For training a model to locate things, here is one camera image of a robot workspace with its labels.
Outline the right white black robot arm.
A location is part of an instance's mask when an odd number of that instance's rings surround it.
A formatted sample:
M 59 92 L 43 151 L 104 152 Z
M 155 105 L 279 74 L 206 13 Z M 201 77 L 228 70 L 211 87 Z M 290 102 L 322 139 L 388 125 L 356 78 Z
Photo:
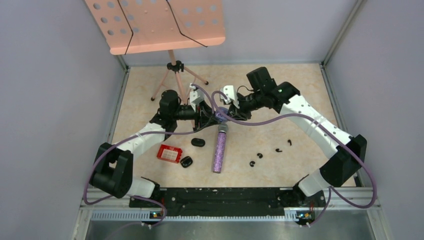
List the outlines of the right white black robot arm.
M 248 95 L 238 93 L 232 85 L 221 88 L 220 100 L 230 106 L 228 115 L 246 121 L 252 111 L 273 109 L 298 126 L 328 158 L 323 166 L 295 184 L 293 200 L 297 205 L 307 206 L 317 192 L 342 186 L 362 167 L 367 148 L 367 140 L 362 135 L 354 137 L 332 124 L 291 83 L 276 84 L 266 67 L 259 67 L 246 76 L 252 87 Z

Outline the purple earbud charging case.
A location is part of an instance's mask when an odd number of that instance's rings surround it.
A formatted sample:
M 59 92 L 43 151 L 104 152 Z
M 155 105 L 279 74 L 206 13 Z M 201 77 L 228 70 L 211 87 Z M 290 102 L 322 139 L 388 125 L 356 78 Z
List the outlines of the purple earbud charging case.
M 216 120 L 219 121 L 220 123 L 226 123 L 228 119 L 225 116 L 228 115 L 229 110 L 223 106 L 220 106 L 218 109 L 219 110 L 215 111 Z

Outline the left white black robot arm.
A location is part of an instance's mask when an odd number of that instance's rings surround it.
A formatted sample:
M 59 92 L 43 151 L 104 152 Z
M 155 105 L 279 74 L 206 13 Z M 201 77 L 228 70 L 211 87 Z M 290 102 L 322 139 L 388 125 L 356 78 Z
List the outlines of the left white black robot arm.
M 159 186 L 147 178 L 133 176 L 134 160 L 174 135 L 178 121 L 194 121 L 195 133 L 215 124 L 215 111 L 205 102 L 206 97 L 196 87 L 190 92 L 188 103 L 183 104 L 176 91 L 164 91 L 157 112 L 141 130 L 120 142 L 105 142 L 98 148 L 86 185 L 118 199 L 139 196 L 147 206 L 156 206 L 161 198 Z

